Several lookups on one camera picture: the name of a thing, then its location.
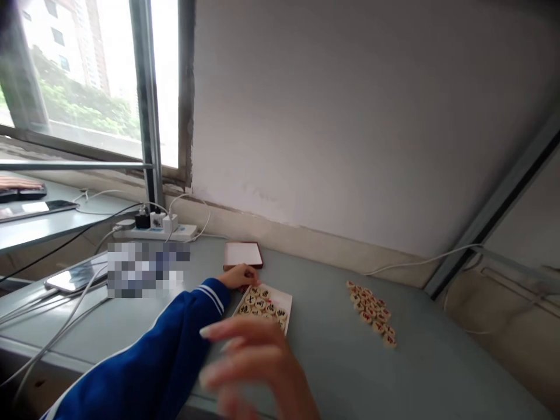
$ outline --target glass pane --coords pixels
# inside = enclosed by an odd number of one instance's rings
[[[44,132],[141,159],[128,0],[19,5],[49,119]]]
[[[153,53],[162,163],[179,166],[179,22],[177,0],[152,0]]]
[[[6,104],[6,98],[4,98],[4,92],[0,87],[0,125],[8,125],[13,127],[12,116]]]

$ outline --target green foliage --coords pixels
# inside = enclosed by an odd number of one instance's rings
[[[31,55],[50,119],[140,140],[140,121],[124,99],[72,80],[37,46]]]
[[[4,98],[4,92],[0,89],[0,108],[8,108],[8,104],[6,104],[6,98]]]

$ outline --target fingernail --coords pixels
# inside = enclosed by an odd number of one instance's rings
[[[210,334],[212,334],[213,329],[214,329],[214,324],[210,324],[204,328],[201,328],[198,333],[202,338],[208,338],[210,337]]]

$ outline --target phone screen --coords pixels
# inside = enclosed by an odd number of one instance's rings
[[[0,222],[23,219],[25,217],[36,216],[43,213],[70,210],[76,208],[77,206],[78,204],[76,203],[64,200],[12,204],[7,207],[0,208]]]
[[[45,280],[45,286],[50,286],[64,292],[75,292],[84,288],[92,279],[93,275],[102,266],[107,265],[107,253],[98,255],[97,257],[83,262],[80,265],[72,267],[66,271],[62,271],[51,278]],[[97,279],[101,279],[107,275],[107,267],[103,268],[97,275]]]

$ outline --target blue jacket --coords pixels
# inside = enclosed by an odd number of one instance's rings
[[[213,278],[182,292],[146,334],[86,372],[42,418],[173,420],[210,346],[198,332],[220,320],[229,301]]]

